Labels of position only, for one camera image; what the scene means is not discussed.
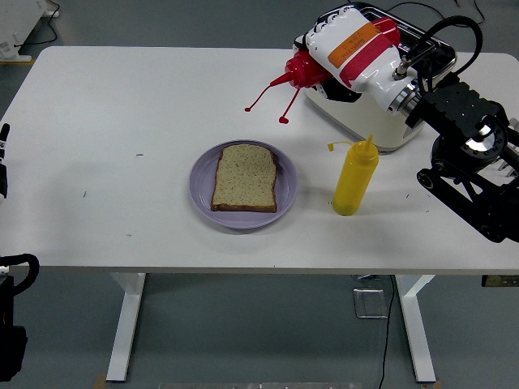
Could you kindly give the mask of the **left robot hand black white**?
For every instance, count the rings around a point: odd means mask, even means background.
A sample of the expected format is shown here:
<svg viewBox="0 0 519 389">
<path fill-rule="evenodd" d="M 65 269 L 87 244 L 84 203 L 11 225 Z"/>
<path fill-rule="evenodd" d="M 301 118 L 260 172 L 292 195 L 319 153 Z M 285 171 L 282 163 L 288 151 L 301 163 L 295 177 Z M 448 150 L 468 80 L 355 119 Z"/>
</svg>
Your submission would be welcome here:
<svg viewBox="0 0 519 389">
<path fill-rule="evenodd" d="M 6 169 L 6 166 L 4 165 L 4 159 L 5 159 L 5 147 L 6 147 L 6 141 L 7 141 L 7 138 L 8 138 L 8 135 L 10 133 L 10 129 L 11 129 L 11 126 L 8 124 L 8 123 L 4 123 L 2 125 L 2 128 L 1 128 L 1 137 L 0 137 L 0 141 L 1 141 L 1 155 L 0 155 L 0 158 L 1 158 L 1 163 L 0 163 L 0 169 L 1 169 L 1 185 L 0 185 L 0 190 L 1 190 L 1 201 L 3 201 L 4 199 L 6 199 L 7 197 L 7 190 L 8 190 L 8 181 L 7 181 L 7 169 Z"/>
</svg>

